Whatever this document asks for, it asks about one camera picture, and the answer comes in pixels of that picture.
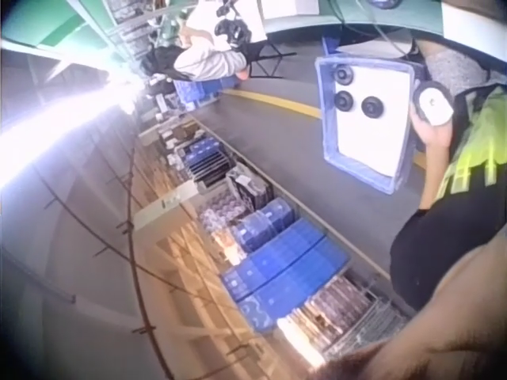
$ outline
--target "white panel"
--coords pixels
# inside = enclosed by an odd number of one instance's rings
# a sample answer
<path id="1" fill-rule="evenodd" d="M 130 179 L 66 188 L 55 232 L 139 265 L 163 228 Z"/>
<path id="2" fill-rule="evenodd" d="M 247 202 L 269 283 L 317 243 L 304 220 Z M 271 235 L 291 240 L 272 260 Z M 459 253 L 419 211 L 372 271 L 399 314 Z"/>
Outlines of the white panel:
<path id="1" fill-rule="evenodd" d="M 290 16 L 318 16 L 318 0 L 261 0 L 265 20 Z"/>
<path id="2" fill-rule="evenodd" d="M 444 37 L 507 62 L 507 25 L 442 3 Z"/>

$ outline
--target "headphones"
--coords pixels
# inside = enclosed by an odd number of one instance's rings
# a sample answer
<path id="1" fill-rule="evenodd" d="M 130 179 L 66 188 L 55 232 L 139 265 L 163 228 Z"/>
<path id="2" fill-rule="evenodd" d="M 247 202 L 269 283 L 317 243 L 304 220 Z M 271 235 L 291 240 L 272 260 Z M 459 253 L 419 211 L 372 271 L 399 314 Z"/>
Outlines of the headphones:
<path id="1" fill-rule="evenodd" d="M 231 10 L 234 12 L 234 19 L 228 20 L 225 16 Z M 223 5 L 216 10 L 216 16 L 222 20 L 215 27 L 215 36 L 227 36 L 227 43 L 233 50 L 240 50 L 243 45 L 252 40 L 252 32 L 241 19 L 241 15 L 234 7 L 233 0 L 223 0 Z"/>

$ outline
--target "black circle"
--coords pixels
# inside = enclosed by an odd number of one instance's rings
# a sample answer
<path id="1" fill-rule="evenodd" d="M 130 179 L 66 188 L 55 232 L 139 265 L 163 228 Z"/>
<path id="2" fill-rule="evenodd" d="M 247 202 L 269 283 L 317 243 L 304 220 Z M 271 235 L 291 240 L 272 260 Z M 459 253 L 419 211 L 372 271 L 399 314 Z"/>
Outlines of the black circle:
<path id="1" fill-rule="evenodd" d="M 338 65 L 334 70 L 334 80 L 342 86 L 348 86 L 354 80 L 352 67 L 347 65 Z"/>
<path id="2" fill-rule="evenodd" d="M 354 98 L 348 91 L 338 91 L 334 95 L 334 105 L 342 112 L 348 112 L 354 106 Z"/>
<path id="3" fill-rule="evenodd" d="M 361 103 L 361 109 L 370 119 L 378 119 L 383 114 L 383 103 L 378 97 L 367 97 Z"/>

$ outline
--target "blue product box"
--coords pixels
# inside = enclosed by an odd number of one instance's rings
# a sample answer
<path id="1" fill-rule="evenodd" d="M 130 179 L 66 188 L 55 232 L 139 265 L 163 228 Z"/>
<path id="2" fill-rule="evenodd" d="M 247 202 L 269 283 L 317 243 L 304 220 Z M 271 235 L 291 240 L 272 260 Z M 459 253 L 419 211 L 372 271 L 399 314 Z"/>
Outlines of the blue product box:
<path id="1" fill-rule="evenodd" d="M 277 233 L 285 230 L 295 220 L 294 210 L 282 198 L 273 199 L 260 212 L 269 219 Z"/>

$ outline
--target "wire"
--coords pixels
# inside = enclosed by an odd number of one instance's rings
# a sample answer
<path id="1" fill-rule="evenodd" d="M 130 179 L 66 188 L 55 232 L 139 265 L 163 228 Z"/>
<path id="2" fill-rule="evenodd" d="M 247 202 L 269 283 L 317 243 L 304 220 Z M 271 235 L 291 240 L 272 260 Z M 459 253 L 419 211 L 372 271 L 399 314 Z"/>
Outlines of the wire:
<path id="1" fill-rule="evenodd" d="M 364 8 L 363 2 L 361 0 L 356 0 L 356 4 L 362 9 L 363 13 L 368 17 L 368 19 L 372 22 L 374 28 L 379 32 L 379 34 L 382 36 L 382 38 L 385 39 L 393 48 L 395 48 L 397 51 L 399 51 L 402 54 L 402 57 L 406 57 L 408 53 L 405 53 L 393 40 L 391 40 L 387 34 L 379 27 L 379 24 L 377 20 L 375 19 L 375 15 L 371 10 L 366 10 Z"/>

